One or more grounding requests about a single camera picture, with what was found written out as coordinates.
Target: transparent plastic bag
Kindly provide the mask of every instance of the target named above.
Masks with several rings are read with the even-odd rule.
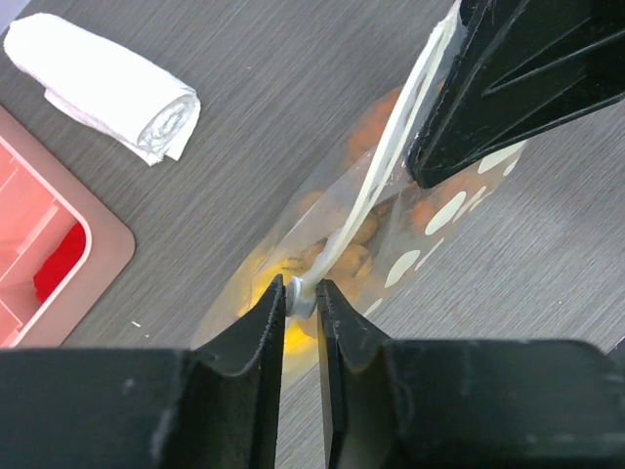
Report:
[[[457,8],[449,15],[457,17]],[[377,184],[377,196],[365,195],[364,199],[373,197],[372,209],[366,210],[361,223],[355,224],[357,231],[348,233],[351,242],[340,250],[340,256],[324,275],[334,280],[354,308],[365,316],[406,284],[450,238],[457,224],[512,171],[524,143],[487,156],[431,190],[419,188],[403,167],[407,147],[414,141],[460,49],[464,31],[458,24],[454,22],[454,29],[443,44],[442,57],[437,58],[435,49],[429,55],[424,50],[419,60],[427,57],[422,64],[417,61],[404,88],[394,89],[371,106],[346,139],[309,175],[270,232],[229,280],[201,324],[193,347],[204,344],[249,311],[276,275],[282,274],[287,283],[292,277],[309,275],[315,263],[318,266],[319,255],[329,250],[328,239],[333,242],[349,224],[365,179],[367,175],[371,177],[372,161],[379,156],[376,147],[388,146],[389,139],[401,134],[403,140],[397,144],[400,158],[392,166],[380,165],[380,174],[376,172],[375,178],[378,183],[386,183]],[[415,85],[411,80],[418,74],[417,68],[427,68],[428,60],[434,61],[430,63],[435,66],[434,73],[428,80],[428,73],[422,72],[421,85]],[[411,115],[398,111],[398,102],[402,100],[410,102],[405,108]],[[316,315],[289,322],[284,387],[318,361],[316,335]]]

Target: pink basket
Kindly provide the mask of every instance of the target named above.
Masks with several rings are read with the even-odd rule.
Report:
[[[80,259],[40,303],[34,276],[79,223]],[[58,346],[128,264],[130,231],[0,107],[0,346]]]

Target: red cloth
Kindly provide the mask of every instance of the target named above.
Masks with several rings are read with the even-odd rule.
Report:
[[[85,230],[76,223],[33,278],[37,299],[41,303],[48,299],[80,260],[85,252],[85,244]]]

